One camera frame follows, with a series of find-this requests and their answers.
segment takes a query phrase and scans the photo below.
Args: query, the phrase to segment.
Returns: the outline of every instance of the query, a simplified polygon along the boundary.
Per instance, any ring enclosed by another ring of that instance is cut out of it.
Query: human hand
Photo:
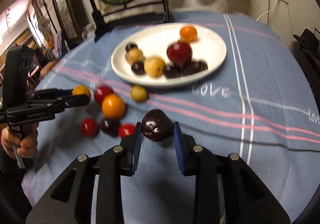
[[[4,128],[1,134],[1,143],[6,153],[11,158],[16,159],[12,147],[12,144],[15,144],[19,146],[17,149],[19,155],[21,155],[24,158],[31,158],[37,150],[38,126],[39,123],[33,124],[31,133],[22,140],[20,140],[20,138],[11,129],[9,129],[8,127]]]

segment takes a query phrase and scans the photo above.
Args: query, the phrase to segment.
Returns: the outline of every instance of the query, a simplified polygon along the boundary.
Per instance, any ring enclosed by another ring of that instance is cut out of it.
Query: red cherry tomato
[[[83,136],[92,138],[97,134],[97,123],[92,118],[86,118],[81,124],[81,133]]]
[[[100,85],[94,91],[94,100],[101,105],[104,98],[112,93],[114,93],[112,88],[106,85]]]
[[[118,134],[122,139],[125,136],[133,134],[135,129],[136,129],[136,126],[132,124],[121,125],[118,129]]]

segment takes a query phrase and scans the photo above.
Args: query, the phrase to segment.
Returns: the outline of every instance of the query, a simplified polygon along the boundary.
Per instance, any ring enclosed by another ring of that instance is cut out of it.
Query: dark plum
[[[112,137],[118,136],[119,127],[120,127],[120,121],[118,119],[105,118],[100,123],[101,131]]]
[[[173,123],[160,109],[152,109],[141,121],[142,134],[153,142],[161,142],[173,135]]]
[[[143,64],[142,61],[139,61],[139,62],[133,64],[133,65],[131,66],[131,70],[132,70],[132,72],[133,72],[134,74],[136,74],[136,75],[143,75],[143,74],[145,74],[144,64]]]
[[[180,77],[181,75],[181,69],[178,67],[173,67],[171,65],[166,65],[163,68],[163,74],[166,78],[176,78]]]
[[[190,64],[182,68],[182,74],[184,76],[189,76],[204,71],[206,69],[208,69],[207,63],[203,61],[192,61]]]
[[[128,52],[129,50],[131,50],[134,47],[138,47],[138,45],[136,43],[128,43],[125,47],[125,51]]]

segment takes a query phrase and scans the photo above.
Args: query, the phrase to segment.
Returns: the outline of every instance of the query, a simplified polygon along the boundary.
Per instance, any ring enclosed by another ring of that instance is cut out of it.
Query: door
[[[79,0],[52,0],[63,37],[70,49],[79,45],[83,28],[88,24],[83,4]]]

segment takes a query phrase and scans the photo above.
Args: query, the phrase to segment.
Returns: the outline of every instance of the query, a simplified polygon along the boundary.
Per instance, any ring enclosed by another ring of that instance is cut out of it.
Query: blue tablecloth
[[[248,17],[181,12],[175,18],[208,27],[226,42],[223,65],[201,82],[149,90],[147,102],[132,101],[131,86],[114,74],[110,56],[123,39],[144,29],[140,26],[114,29],[96,43],[86,40],[38,88],[108,84],[129,105],[122,122],[135,124],[150,109],[162,109],[213,153],[240,154],[294,221],[320,183],[319,113],[298,63],[270,28]],[[88,116],[102,119],[94,102],[40,123],[35,168],[22,184],[32,205],[78,155],[101,155],[119,144],[103,133],[82,137],[79,124]],[[191,223],[194,181],[180,174],[173,146],[143,140],[134,178],[122,178],[125,223]]]

